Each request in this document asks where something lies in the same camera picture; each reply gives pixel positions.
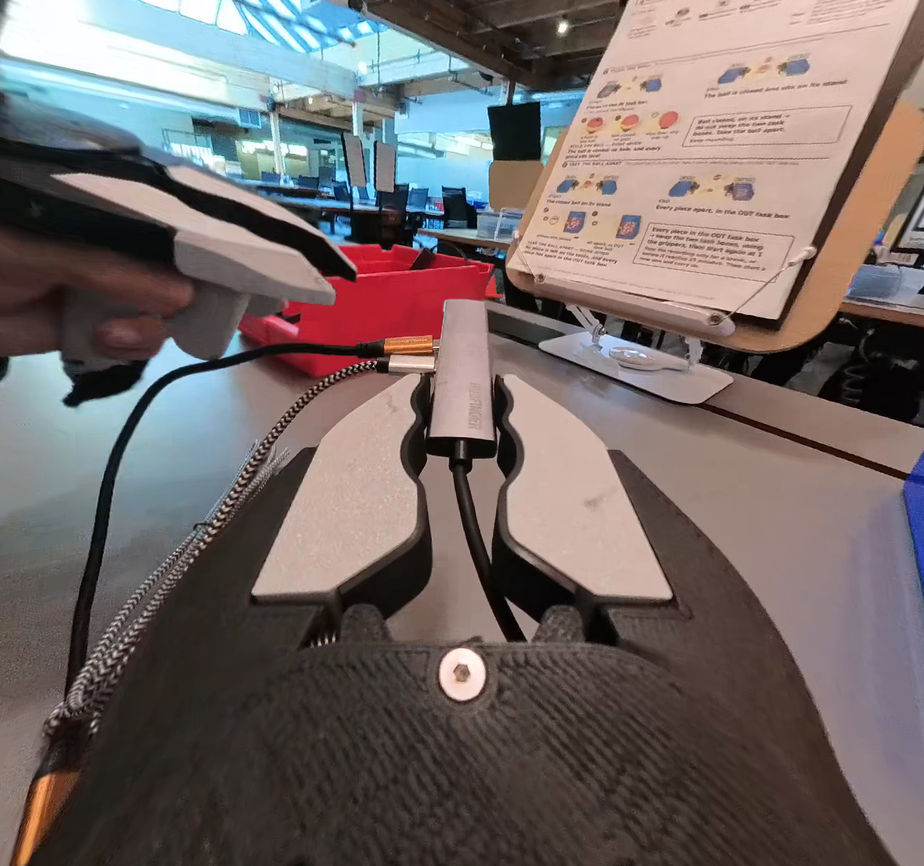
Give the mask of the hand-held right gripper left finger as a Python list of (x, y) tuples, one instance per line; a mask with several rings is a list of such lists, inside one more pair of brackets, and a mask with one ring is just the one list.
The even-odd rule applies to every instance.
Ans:
[(406, 375), (325, 434), (251, 589), (258, 606), (322, 606), (390, 618), (433, 570), (421, 480), (430, 375)]

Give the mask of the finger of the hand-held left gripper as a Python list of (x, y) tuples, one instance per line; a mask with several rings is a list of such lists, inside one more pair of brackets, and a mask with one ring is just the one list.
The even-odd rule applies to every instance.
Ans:
[(341, 248), (279, 202), (191, 165), (166, 165), (165, 191), (214, 220), (296, 250), (325, 277), (357, 280), (357, 267)]
[(170, 319), (169, 334), (180, 350), (197, 360), (224, 355), (254, 301), (266, 316), (277, 302), (331, 306), (336, 300), (335, 288), (297, 249), (194, 210), (165, 190), (87, 173), (55, 178), (175, 231), (175, 267), (196, 287), (192, 304)]

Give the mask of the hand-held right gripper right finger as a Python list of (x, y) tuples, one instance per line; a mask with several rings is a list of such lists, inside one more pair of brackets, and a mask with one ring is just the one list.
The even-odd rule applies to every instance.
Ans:
[(531, 618), (571, 606), (668, 606), (660, 560), (606, 444), (570, 410), (513, 375), (494, 385), (503, 483), (492, 578)]

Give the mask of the red plastic bin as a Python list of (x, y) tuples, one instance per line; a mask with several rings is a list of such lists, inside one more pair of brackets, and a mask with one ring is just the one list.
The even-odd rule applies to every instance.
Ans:
[(445, 301), (483, 301), (493, 272), (490, 263), (443, 253), (417, 263), (423, 251), (400, 245), (345, 246), (342, 252), (357, 274), (353, 281), (330, 278), (336, 293), (333, 305), (289, 301), (281, 316), (246, 314), (239, 333), (259, 347), (286, 343), (352, 347), (404, 336), (438, 339)]

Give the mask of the person's left hand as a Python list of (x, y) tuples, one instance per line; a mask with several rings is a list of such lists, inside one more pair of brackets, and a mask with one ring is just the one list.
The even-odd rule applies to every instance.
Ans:
[(1, 230), (1, 357), (59, 352), (69, 290), (102, 294), (137, 313), (98, 322), (92, 345), (105, 359), (145, 362), (167, 338), (166, 321), (188, 308), (194, 285), (182, 274), (105, 248)]

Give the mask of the white stand base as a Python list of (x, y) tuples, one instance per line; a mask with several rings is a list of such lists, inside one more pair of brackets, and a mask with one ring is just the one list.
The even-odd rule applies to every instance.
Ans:
[(669, 402), (699, 406), (733, 385), (733, 375), (701, 361), (703, 343), (686, 338), (684, 356), (610, 335), (584, 306), (569, 304), (578, 333), (543, 340), (539, 350)]

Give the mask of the light wooden table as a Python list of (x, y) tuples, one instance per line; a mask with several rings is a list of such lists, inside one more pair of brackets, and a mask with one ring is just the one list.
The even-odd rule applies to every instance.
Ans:
[(431, 238), (433, 240), (451, 244), (457, 247), (474, 248), (490, 252), (505, 253), (513, 243), (512, 236), (482, 236), (477, 229), (471, 228), (421, 228), (416, 238)]

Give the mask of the tan cardboard panel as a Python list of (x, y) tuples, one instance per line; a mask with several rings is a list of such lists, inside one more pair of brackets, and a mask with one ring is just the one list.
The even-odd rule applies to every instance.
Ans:
[(488, 171), (491, 211), (525, 211), (543, 169), (542, 160), (493, 160)]

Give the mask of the black hanging screen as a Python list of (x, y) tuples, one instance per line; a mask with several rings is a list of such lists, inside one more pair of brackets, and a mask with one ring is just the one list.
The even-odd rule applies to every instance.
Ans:
[(494, 162), (540, 161), (543, 129), (539, 102), (490, 106), (487, 113)]

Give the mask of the blue plastic bin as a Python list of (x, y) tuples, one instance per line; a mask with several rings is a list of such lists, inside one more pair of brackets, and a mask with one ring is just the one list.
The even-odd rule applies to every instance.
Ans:
[(911, 468), (902, 489), (899, 518), (905, 521), (900, 544), (902, 606), (907, 645), (916, 676), (923, 668), (923, 456)]

